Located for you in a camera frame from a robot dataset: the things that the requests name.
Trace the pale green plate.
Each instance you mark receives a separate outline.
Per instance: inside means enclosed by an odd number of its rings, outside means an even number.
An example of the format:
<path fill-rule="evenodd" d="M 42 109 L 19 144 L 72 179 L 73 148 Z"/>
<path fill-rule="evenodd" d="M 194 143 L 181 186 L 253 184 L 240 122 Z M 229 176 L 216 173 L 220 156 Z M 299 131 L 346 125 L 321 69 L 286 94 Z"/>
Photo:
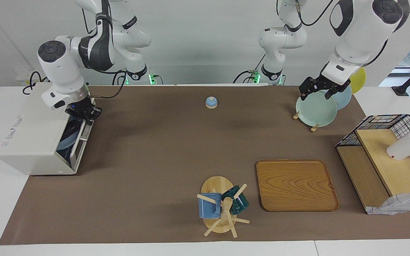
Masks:
<path fill-rule="evenodd" d="M 304 100 L 298 97 L 296 112 L 300 120 L 311 127 L 324 127 L 337 116 L 337 104 L 333 98 L 326 99 L 325 92 L 309 94 Z"/>

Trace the wooden mug tree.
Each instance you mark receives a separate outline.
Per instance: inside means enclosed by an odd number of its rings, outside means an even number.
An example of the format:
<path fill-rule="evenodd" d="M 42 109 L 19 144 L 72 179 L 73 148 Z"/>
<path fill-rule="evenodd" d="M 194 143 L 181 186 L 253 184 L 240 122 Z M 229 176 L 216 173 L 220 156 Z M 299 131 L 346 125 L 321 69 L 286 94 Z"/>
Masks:
<path fill-rule="evenodd" d="M 200 193 L 197 194 L 197 199 L 203 199 L 210 203 L 217 204 L 217 201 L 210 199 L 208 197 L 202 196 L 201 193 L 221 193 L 221 195 L 232 188 L 234 185 L 227 178 L 222 176 L 213 176 L 208 178 L 202 185 Z M 234 196 L 236 199 L 243 191 L 246 189 L 247 185 L 244 184 L 240 186 L 240 190 Z M 215 233 L 225 233 L 231 231 L 233 238 L 237 238 L 238 234 L 235 229 L 236 223 L 246 223 L 249 224 L 249 220 L 241 219 L 236 215 L 230 214 L 230 208 L 232 206 L 232 199 L 226 197 L 223 201 L 221 200 L 221 216 L 217 219 L 202 219 L 207 231 L 204 236 L 210 235 L 211 232 Z"/>

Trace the white toaster oven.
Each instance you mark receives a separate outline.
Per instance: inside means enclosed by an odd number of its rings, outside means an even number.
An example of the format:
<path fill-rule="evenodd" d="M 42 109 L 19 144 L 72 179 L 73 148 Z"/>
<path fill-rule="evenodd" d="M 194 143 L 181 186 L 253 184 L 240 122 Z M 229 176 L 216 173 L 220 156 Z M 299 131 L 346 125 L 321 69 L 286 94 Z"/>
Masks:
<path fill-rule="evenodd" d="M 70 146 L 66 156 L 56 151 L 66 124 L 72 116 L 65 107 L 50 109 L 41 94 L 50 82 L 34 86 L 16 121 L 0 146 L 0 160 L 25 175 L 74 175 L 70 167 Z"/>

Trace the marble pattern cloth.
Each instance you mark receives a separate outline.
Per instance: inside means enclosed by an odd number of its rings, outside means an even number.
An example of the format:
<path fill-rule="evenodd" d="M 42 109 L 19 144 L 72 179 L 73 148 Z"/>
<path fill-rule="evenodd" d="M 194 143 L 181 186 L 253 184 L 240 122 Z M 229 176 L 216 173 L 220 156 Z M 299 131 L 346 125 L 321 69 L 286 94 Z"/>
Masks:
<path fill-rule="evenodd" d="M 395 215 L 410 211 L 410 193 L 392 196 L 379 207 L 365 207 L 367 214 Z"/>

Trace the light blue ribbed plate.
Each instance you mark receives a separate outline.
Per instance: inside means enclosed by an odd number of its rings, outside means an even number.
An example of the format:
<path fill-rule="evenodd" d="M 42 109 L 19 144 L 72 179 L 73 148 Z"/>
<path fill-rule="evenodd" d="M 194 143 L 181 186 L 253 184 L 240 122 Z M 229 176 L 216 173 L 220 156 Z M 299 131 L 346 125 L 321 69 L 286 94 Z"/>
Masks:
<path fill-rule="evenodd" d="M 71 120 L 66 124 L 56 151 L 67 149 L 75 143 L 81 129 L 81 125 L 82 122 L 78 119 Z"/>

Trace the glass oven door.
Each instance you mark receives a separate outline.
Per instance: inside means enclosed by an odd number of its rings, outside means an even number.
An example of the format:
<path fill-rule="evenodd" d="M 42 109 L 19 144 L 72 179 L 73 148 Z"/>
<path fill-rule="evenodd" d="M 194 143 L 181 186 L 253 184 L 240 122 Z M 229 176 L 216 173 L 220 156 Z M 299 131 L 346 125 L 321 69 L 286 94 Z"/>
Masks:
<path fill-rule="evenodd" d="M 82 121 L 81 129 L 79 131 L 78 137 L 70 151 L 70 155 L 69 155 L 70 167 L 73 170 L 74 174 L 76 174 L 78 171 L 78 167 L 80 165 L 90 132 L 92 130 L 92 127 L 93 127 L 93 124 L 86 125 Z"/>

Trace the brown table mat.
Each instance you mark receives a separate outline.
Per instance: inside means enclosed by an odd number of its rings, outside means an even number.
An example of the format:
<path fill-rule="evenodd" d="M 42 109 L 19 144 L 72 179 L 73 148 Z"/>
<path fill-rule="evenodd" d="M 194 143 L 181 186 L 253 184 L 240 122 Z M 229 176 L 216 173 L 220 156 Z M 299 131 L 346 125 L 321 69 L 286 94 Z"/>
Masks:
<path fill-rule="evenodd" d="M 232 240 L 204 236 L 196 194 L 212 176 L 247 184 L 237 241 L 410 239 L 410 212 L 366 214 L 335 149 L 365 117 L 356 99 L 311 133 L 292 120 L 297 98 L 295 86 L 127 86 L 97 100 L 78 173 L 29 177 L 0 244 Z M 272 159 L 324 161 L 340 207 L 264 211 L 256 163 Z"/>

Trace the dark green mug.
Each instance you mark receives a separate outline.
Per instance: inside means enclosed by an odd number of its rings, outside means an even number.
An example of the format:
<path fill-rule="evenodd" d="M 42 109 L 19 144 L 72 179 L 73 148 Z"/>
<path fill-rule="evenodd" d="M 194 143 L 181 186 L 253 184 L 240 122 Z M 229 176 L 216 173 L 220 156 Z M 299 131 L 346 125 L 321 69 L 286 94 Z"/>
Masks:
<path fill-rule="evenodd" d="M 235 185 L 221 195 L 222 201 L 226 197 L 230 197 L 233 200 L 232 206 L 230 208 L 230 214 L 232 215 L 240 214 L 242 211 L 244 211 L 249 206 L 249 202 L 243 193 L 241 193 L 236 199 L 234 198 L 234 196 L 237 194 L 239 190 L 240 190 L 240 186 Z"/>

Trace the wooden plate rack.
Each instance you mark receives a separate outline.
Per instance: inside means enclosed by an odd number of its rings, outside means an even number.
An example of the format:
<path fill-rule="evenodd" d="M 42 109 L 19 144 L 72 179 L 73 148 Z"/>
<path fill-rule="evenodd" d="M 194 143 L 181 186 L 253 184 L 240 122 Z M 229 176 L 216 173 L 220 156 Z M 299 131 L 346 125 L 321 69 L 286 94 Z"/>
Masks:
<path fill-rule="evenodd" d="M 301 113 L 300 111 L 296 112 L 295 115 L 292 117 L 292 119 L 302 121 L 300 118 L 300 113 Z M 318 128 L 319 128 L 319 124 L 316 124 L 310 128 L 310 132 L 314 133 Z"/>

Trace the wooden serving tray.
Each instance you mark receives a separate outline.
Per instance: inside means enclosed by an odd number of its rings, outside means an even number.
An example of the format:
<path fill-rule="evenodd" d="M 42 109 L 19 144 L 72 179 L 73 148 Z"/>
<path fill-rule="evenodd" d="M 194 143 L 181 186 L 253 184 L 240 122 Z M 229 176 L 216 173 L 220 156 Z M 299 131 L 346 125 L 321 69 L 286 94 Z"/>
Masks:
<path fill-rule="evenodd" d="M 256 173 L 261 207 L 267 212 L 335 211 L 340 207 L 322 160 L 260 160 Z"/>

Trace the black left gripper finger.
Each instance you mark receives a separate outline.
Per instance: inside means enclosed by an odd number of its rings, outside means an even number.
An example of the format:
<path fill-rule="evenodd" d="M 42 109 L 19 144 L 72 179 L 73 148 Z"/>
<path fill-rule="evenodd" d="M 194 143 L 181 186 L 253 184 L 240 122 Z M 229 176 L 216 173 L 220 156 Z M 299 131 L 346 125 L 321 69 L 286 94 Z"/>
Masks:
<path fill-rule="evenodd" d="M 333 81 L 326 81 L 324 89 L 327 90 L 325 93 L 325 99 L 329 100 L 333 95 L 337 94 L 338 92 L 343 92 L 351 83 L 351 81 L 346 81 L 345 83 L 338 84 Z"/>
<path fill-rule="evenodd" d="M 299 86 L 300 98 L 306 98 L 314 92 L 314 79 L 307 77 Z"/>

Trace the light blue smooth plate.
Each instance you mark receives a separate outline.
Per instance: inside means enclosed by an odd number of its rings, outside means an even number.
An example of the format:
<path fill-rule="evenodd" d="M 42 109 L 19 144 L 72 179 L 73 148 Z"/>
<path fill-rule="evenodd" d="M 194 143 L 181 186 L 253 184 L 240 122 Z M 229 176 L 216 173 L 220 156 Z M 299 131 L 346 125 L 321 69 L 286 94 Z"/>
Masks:
<path fill-rule="evenodd" d="M 351 86 L 348 86 L 343 92 L 337 92 L 332 95 L 329 100 L 334 100 L 337 106 L 337 110 L 341 110 L 346 107 L 352 98 Z"/>

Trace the white plastic cup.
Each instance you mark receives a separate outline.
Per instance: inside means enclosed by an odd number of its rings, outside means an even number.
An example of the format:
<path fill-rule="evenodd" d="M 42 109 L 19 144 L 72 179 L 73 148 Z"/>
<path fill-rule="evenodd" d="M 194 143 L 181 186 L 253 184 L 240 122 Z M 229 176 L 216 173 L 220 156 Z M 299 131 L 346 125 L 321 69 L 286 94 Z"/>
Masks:
<path fill-rule="evenodd" d="M 410 133 L 390 145 L 386 152 L 389 157 L 396 160 L 402 160 L 410 156 Z"/>

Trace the yellow plate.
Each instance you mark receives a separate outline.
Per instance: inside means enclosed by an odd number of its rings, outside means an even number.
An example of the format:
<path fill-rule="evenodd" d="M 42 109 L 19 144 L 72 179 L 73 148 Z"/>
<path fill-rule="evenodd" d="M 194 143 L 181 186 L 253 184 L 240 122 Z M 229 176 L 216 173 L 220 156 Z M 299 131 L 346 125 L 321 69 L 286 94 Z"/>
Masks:
<path fill-rule="evenodd" d="M 366 70 L 361 67 L 353 74 L 350 78 L 350 87 L 352 94 L 356 94 L 359 90 L 363 88 L 366 83 Z"/>

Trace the wooden step shelf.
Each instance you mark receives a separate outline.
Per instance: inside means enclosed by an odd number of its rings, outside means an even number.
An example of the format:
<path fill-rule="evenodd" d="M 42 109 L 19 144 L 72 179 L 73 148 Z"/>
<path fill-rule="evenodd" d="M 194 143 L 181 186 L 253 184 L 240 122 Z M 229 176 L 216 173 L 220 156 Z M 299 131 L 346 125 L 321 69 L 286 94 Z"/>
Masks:
<path fill-rule="evenodd" d="M 410 193 L 410 159 L 392 159 L 386 149 L 397 138 L 389 129 L 357 130 L 361 146 L 337 147 L 358 197 L 365 207 L 379 207 L 400 193 Z"/>

